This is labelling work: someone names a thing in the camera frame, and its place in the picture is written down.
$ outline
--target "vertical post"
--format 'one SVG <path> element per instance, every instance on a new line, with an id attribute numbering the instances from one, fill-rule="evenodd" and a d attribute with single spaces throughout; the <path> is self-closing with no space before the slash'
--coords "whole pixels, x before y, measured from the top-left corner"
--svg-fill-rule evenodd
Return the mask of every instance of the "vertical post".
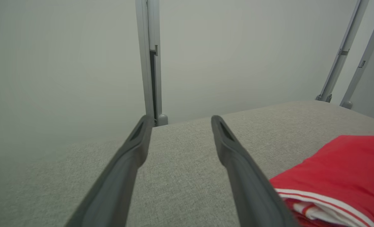
<path id="1" fill-rule="evenodd" d="M 146 0 L 135 0 L 146 114 L 154 116 Z"/>
<path id="2" fill-rule="evenodd" d="M 161 98 L 161 52 L 160 52 L 160 17 L 159 0 L 147 0 L 149 24 L 149 48 L 155 51 L 155 104 L 158 126 L 167 125 L 167 115 L 162 112 Z"/>
<path id="3" fill-rule="evenodd" d="M 332 64 L 330 72 L 328 73 L 328 76 L 327 76 L 327 80 L 325 81 L 324 86 L 321 89 L 321 92 L 320 92 L 321 97 L 318 96 L 316 100 L 327 101 L 328 96 L 332 92 L 332 89 L 335 85 L 335 82 L 337 81 L 339 73 L 341 72 L 341 69 L 345 63 L 345 59 L 347 57 L 348 51 L 351 48 L 354 34 L 356 34 L 357 32 L 356 26 L 359 26 L 360 20 L 363 16 L 357 13 L 360 4 L 361 4 L 361 0 L 357 0 L 357 3 L 354 8 L 354 12 L 352 13 L 347 30 L 345 31 L 344 38 L 342 39 L 341 45 L 338 49 L 338 53 L 335 56 L 334 63 Z M 356 28 L 354 27 L 355 17 L 357 17 L 357 20 L 359 21 L 359 23 L 357 23 L 355 26 Z"/>

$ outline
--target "gray couch cushion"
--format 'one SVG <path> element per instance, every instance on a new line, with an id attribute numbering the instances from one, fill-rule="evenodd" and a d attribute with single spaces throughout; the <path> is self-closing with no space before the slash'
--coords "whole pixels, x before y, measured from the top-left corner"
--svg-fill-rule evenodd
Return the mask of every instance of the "gray couch cushion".
<path id="1" fill-rule="evenodd" d="M 374 119 L 319 101 L 288 102 L 223 119 L 269 178 L 338 135 L 374 135 Z M 0 157 L 0 226 L 64 225 L 124 139 Z M 153 129 L 127 225 L 239 225 L 210 118 Z"/>

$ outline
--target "metal bracket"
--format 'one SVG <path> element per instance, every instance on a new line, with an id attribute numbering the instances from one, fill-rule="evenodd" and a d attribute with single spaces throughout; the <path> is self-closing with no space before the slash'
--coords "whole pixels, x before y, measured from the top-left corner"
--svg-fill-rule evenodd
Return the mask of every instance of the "metal bracket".
<path id="1" fill-rule="evenodd" d="M 150 51 L 155 52 L 155 56 L 157 56 L 158 55 L 158 46 L 155 45 L 155 49 L 154 50 L 150 50 Z"/>
<path id="2" fill-rule="evenodd" d="M 341 51 L 340 55 L 348 55 L 348 52 L 349 52 L 349 50 L 348 51 Z"/>
<path id="3" fill-rule="evenodd" d="M 332 94 L 328 95 L 327 99 L 325 100 L 326 102 L 331 102 L 332 99 Z"/>
<path id="4" fill-rule="evenodd" d="M 359 64 L 358 68 L 363 68 L 363 66 L 365 65 L 366 61 L 363 61 Z"/>

